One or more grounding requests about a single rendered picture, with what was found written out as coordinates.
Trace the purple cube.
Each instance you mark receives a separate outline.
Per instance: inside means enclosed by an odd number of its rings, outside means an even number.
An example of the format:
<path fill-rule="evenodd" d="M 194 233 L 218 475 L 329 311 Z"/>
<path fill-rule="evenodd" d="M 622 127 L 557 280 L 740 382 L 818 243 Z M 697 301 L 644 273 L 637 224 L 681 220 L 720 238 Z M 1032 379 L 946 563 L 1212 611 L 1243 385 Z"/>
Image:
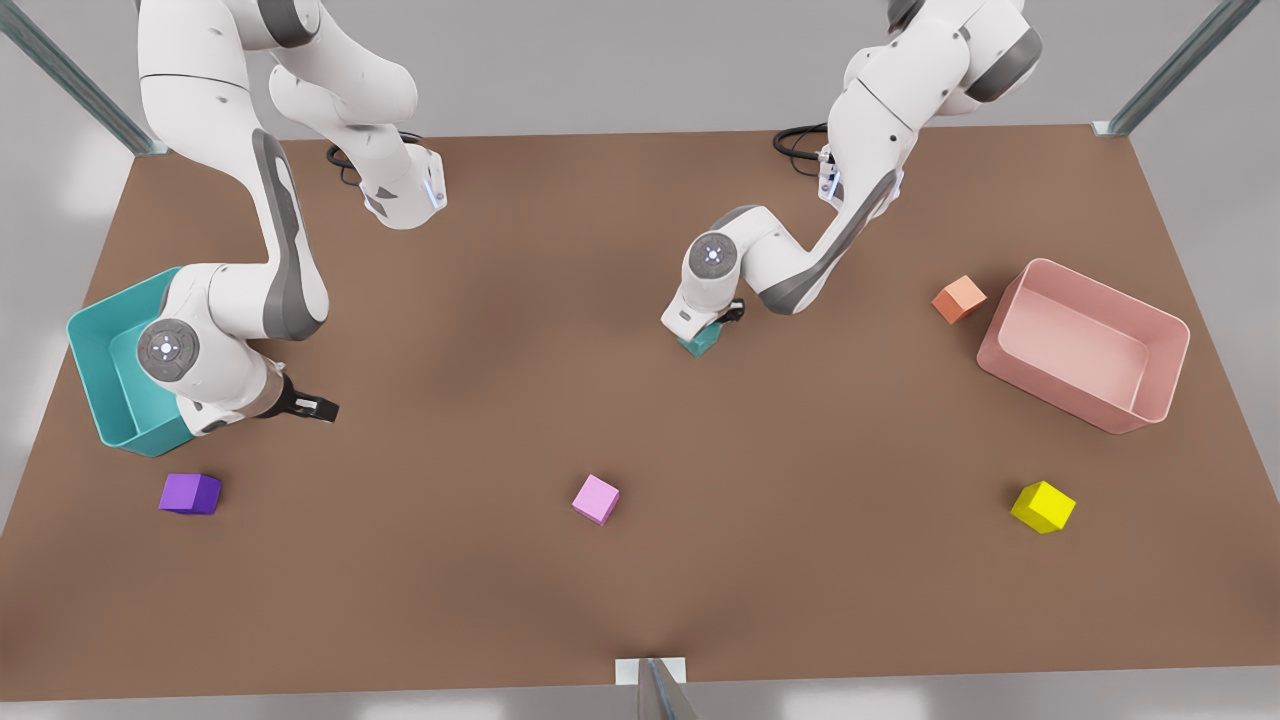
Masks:
<path fill-rule="evenodd" d="M 184 515 L 212 515 L 221 493 L 221 482 L 205 474 L 166 475 L 157 509 Z"/>

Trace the teal plastic bin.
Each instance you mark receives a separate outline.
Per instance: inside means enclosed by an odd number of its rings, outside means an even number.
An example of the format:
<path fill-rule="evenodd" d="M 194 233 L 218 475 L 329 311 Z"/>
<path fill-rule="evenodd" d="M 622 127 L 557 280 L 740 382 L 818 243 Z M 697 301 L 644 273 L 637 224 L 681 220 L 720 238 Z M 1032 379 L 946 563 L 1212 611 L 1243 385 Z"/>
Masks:
<path fill-rule="evenodd" d="M 170 268 L 90 305 L 67 323 L 93 423 L 108 447 L 156 457 L 195 437 L 174 393 L 145 373 L 136 350 L 178 270 Z"/>

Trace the orange cube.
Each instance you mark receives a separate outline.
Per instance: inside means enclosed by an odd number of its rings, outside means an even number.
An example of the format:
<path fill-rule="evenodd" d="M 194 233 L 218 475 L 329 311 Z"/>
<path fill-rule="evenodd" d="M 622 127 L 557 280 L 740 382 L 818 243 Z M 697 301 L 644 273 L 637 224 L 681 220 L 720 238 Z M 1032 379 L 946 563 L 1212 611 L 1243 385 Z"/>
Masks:
<path fill-rule="evenodd" d="M 961 275 L 946 284 L 931 301 L 931 305 L 950 324 L 954 325 L 973 314 L 987 300 L 986 292 L 969 275 Z"/>

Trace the pink cube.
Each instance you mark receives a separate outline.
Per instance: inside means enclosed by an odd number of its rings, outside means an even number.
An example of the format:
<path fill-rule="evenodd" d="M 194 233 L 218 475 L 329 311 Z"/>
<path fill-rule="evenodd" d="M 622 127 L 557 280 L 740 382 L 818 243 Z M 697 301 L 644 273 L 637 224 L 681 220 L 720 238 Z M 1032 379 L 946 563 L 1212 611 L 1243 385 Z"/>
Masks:
<path fill-rule="evenodd" d="M 602 478 L 589 474 L 573 497 L 571 507 L 599 527 L 604 527 L 620 501 L 617 487 Z"/>

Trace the pink plastic bin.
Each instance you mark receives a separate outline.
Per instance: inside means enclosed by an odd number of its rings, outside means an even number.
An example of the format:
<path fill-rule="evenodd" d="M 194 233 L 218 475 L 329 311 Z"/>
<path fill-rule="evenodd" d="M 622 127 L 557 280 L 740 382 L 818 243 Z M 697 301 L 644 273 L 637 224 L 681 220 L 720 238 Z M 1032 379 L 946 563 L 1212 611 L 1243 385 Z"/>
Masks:
<path fill-rule="evenodd" d="M 1167 418 L 1189 343 L 1183 319 L 1037 258 L 1004 292 L 975 360 L 1119 436 Z"/>

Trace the yellow cube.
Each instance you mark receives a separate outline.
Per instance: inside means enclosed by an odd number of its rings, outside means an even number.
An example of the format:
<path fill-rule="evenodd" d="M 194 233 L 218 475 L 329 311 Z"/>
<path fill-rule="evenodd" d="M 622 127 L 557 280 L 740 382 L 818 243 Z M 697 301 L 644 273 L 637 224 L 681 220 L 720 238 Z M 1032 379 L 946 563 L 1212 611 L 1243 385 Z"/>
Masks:
<path fill-rule="evenodd" d="M 1041 480 L 1020 491 L 1010 514 L 1037 533 L 1048 534 L 1065 528 L 1075 506 L 1074 498 Z"/>

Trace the silver frame post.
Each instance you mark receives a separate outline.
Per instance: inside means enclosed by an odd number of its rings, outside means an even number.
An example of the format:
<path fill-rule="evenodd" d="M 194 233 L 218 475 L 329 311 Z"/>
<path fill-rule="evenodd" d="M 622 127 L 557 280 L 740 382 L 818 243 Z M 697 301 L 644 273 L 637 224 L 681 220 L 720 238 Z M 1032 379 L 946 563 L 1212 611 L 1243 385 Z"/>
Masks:
<path fill-rule="evenodd" d="M 118 106 L 14 0 L 0 0 L 0 33 L 9 37 L 47 77 L 104 129 L 140 158 L 164 156 L 169 147 L 151 137 Z"/>
<path fill-rule="evenodd" d="M 616 685 L 636 685 L 637 720 L 700 720 L 684 692 L 685 657 L 617 659 Z"/>
<path fill-rule="evenodd" d="M 1110 119 L 1091 124 L 1094 136 L 1130 136 L 1262 1 L 1221 0 Z"/>

